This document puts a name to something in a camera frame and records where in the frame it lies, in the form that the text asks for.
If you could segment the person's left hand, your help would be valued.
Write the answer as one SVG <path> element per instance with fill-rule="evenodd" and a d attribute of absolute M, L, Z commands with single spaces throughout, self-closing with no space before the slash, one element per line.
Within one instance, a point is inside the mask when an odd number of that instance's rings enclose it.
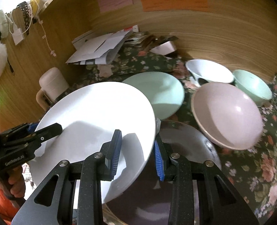
<path fill-rule="evenodd" d="M 10 193 L 15 198 L 24 198 L 26 185 L 23 177 L 23 167 L 18 166 L 8 172 L 8 183 L 11 185 Z M 0 197 L 3 196 L 3 184 L 0 181 Z"/>

